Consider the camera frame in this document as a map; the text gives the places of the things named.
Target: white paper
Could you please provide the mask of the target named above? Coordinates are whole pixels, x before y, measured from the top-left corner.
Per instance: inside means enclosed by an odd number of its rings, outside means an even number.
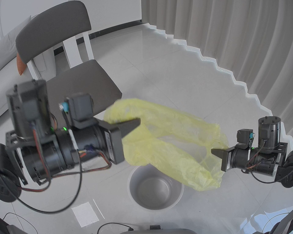
[[[91,207],[89,202],[71,209],[75,214],[77,221],[79,222],[81,227],[99,221],[97,215],[93,211],[93,208]]]

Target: chair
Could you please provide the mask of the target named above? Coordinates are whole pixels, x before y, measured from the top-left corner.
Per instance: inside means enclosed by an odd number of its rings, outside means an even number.
[[[74,93],[89,93],[93,98],[94,114],[104,111],[122,93],[104,69],[94,60],[88,37],[91,23],[85,5],[80,1],[68,1],[56,5],[31,20],[18,34],[16,48],[20,58],[27,64],[34,79],[38,79],[32,59],[63,43],[70,69],[47,81],[50,111],[64,126],[59,103]],[[83,34],[89,61],[82,63],[75,35]]]

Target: floor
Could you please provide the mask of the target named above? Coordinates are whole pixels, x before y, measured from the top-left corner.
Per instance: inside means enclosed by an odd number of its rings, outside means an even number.
[[[91,44],[95,59],[119,87],[122,98],[140,98],[218,123],[230,146],[236,144],[237,130],[252,128],[257,132],[257,120],[269,115],[254,98],[246,97],[244,87],[235,85],[230,74],[219,71],[212,61],[203,61],[201,54],[183,41],[148,24],[92,39]],[[79,49],[82,60],[86,61],[84,44],[80,44]],[[64,53],[55,59],[58,74],[69,69]],[[4,133],[12,128],[5,113],[0,118],[1,143],[4,143]],[[81,227],[72,209],[43,215],[17,201],[0,202],[0,217],[15,212],[30,221],[40,234],[93,234],[106,222],[129,224],[134,230],[158,224],[163,229],[188,228],[197,234],[249,234],[263,228],[264,232],[271,230],[285,215],[269,219],[293,209],[292,189],[280,183],[261,184],[251,175],[233,169],[223,175],[220,188],[197,192],[186,186],[177,205],[167,211],[150,213],[137,207],[128,197],[126,184],[132,170],[133,166],[125,161],[110,170],[84,175],[82,192],[72,207],[89,202],[98,219],[85,227]],[[54,179],[50,189],[42,194],[24,192],[20,198],[36,208],[59,209],[72,199],[78,180],[78,176]],[[37,185],[30,181],[30,187]],[[35,233],[28,223],[14,215],[9,214],[5,221],[18,227],[21,223],[27,233]],[[105,226],[100,233],[123,231],[127,229]]]

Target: yellow plastic bag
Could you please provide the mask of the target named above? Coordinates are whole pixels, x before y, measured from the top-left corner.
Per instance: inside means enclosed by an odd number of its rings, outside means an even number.
[[[220,187],[221,159],[211,148],[227,149],[218,124],[139,99],[123,99],[104,115],[109,123],[140,118],[141,125],[122,140],[131,165],[151,163],[161,172],[198,191]]]

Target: white wall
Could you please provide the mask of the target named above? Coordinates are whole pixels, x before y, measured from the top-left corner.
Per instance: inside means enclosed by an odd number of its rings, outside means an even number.
[[[27,17],[67,0],[0,0],[0,23],[3,35],[23,22]]]
[[[24,21],[66,0],[0,0],[0,23],[3,35]],[[92,25],[89,33],[115,25],[140,20],[140,0],[81,0]]]

